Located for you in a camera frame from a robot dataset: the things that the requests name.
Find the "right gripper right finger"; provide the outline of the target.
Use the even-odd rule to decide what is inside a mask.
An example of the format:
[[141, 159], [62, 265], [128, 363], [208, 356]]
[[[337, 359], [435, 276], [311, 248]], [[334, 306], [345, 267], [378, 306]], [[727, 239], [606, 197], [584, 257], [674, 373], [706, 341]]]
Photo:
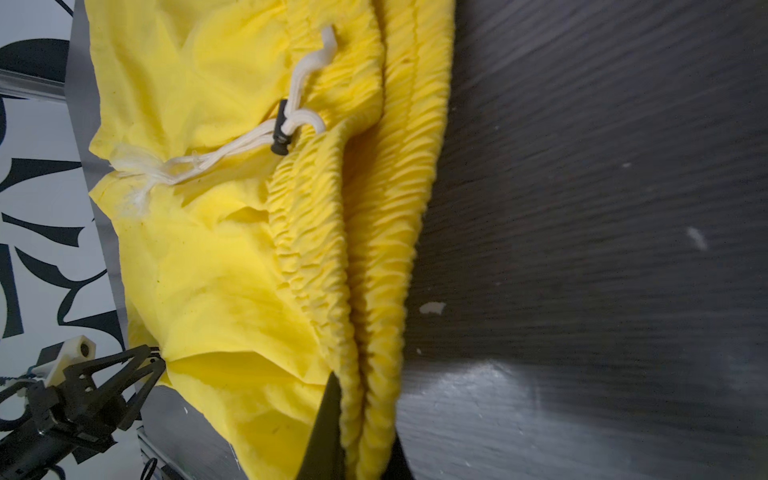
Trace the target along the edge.
[[381, 480], [414, 480], [398, 434], [392, 446], [391, 455]]

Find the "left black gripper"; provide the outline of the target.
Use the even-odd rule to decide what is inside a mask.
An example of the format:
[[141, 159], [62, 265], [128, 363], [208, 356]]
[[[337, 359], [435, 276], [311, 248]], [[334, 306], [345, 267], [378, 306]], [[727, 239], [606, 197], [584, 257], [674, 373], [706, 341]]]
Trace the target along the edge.
[[141, 345], [64, 369], [62, 389], [41, 383], [14, 383], [1, 390], [6, 401], [26, 396], [21, 416], [3, 419], [1, 477], [42, 479], [66, 472], [68, 456], [77, 464], [114, 445], [114, 429], [127, 429], [140, 416], [166, 364], [158, 351]]

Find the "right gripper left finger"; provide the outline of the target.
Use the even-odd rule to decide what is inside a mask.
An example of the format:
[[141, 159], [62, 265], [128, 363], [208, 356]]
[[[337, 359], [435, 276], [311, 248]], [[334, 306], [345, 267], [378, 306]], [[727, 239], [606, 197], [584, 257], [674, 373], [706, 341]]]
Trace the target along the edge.
[[341, 445], [341, 387], [331, 373], [296, 480], [343, 480], [345, 453]]

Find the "yellow shorts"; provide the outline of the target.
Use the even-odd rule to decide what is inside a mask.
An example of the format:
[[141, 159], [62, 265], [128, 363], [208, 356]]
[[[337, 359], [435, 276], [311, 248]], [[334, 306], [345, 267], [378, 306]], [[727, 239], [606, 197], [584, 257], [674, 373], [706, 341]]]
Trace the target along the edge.
[[447, 124], [451, 1], [89, 1], [132, 345], [251, 479], [295, 479], [331, 373], [344, 479], [396, 435]]

